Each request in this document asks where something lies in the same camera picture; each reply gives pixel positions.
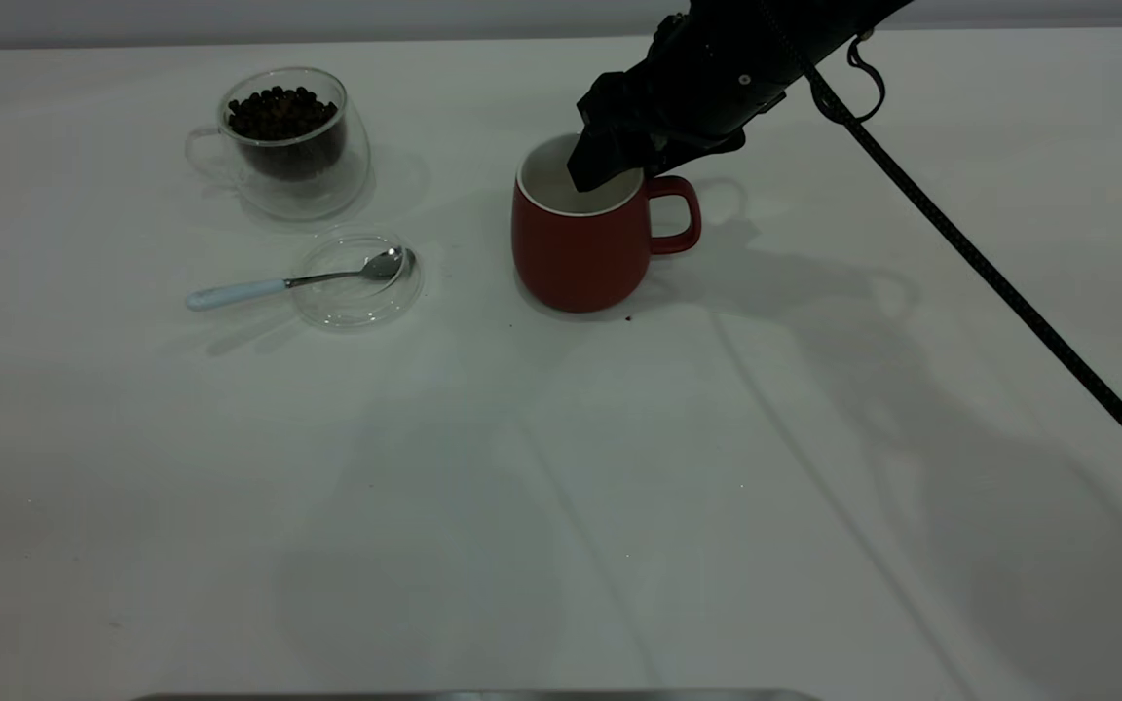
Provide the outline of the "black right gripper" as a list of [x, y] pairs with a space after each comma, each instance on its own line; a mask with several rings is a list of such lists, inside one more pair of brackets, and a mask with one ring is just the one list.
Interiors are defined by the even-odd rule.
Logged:
[[785, 46], [806, 52], [811, 40], [810, 15], [669, 15], [645, 57], [579, 99], [582, 131], [567, 160], [576, 191], [741, 150], [745, 124], [801, 75]]

